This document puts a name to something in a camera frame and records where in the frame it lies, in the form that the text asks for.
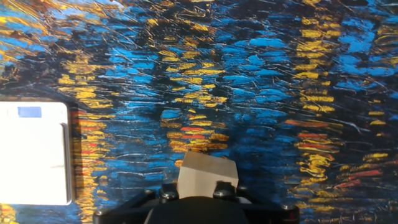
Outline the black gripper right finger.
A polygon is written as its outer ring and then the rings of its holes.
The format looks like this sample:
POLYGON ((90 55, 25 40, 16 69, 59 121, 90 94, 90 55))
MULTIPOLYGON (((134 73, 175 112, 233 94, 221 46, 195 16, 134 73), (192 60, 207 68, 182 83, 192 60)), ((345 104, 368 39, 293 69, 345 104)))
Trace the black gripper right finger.
POLYGON ((232 202, 243 212, 248 223, 300 223, 298 206, 275 203, 246 186, 234 187, 230 182, 217 181, 213 198, 232 202))

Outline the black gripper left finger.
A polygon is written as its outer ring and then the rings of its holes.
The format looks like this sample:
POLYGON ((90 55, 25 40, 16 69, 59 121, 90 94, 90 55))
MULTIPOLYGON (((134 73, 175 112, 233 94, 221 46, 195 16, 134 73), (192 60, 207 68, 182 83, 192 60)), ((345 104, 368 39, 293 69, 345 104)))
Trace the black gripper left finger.
POLYGON ((93 224, 143 224, 154 207, 178 199, 176 183, 162 184, 159 190, 144 189, 114 209, 96 210, 93 224))

